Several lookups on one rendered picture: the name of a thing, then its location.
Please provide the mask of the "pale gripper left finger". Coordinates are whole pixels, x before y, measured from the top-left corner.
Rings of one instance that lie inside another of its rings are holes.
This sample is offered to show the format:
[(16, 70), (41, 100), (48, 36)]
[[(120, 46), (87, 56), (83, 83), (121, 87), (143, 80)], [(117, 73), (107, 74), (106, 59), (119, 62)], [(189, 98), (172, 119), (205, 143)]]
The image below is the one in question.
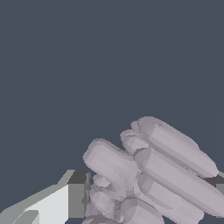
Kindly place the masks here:
[(33, 194), (0, 213), (0, 224), (66, 224), (84, 218), (90, 171), (67, 170), (57, 185)]

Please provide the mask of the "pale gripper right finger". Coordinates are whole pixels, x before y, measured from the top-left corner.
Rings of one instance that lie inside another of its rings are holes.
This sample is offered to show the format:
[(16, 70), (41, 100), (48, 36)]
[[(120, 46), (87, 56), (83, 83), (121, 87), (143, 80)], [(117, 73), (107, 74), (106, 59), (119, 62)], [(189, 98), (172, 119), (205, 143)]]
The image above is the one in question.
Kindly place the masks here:
[(224, 195), (224, 173), (219, 172), (216, 177), (206, 178), (206, 182), (214, 186)]

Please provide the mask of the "pale mauve lumpy object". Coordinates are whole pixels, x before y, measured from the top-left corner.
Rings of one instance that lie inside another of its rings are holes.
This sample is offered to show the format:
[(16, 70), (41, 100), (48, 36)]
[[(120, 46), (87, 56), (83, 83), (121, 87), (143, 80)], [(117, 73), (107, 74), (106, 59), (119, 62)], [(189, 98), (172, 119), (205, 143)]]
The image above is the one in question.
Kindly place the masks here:
[(224, 194), (209, 179), (223, 176), (185, 134), (153, 116), (121, 133), (123, 148), (104, 139), (83, 160), (96, 173), (83, 224), (199, 224), (224, 217)]

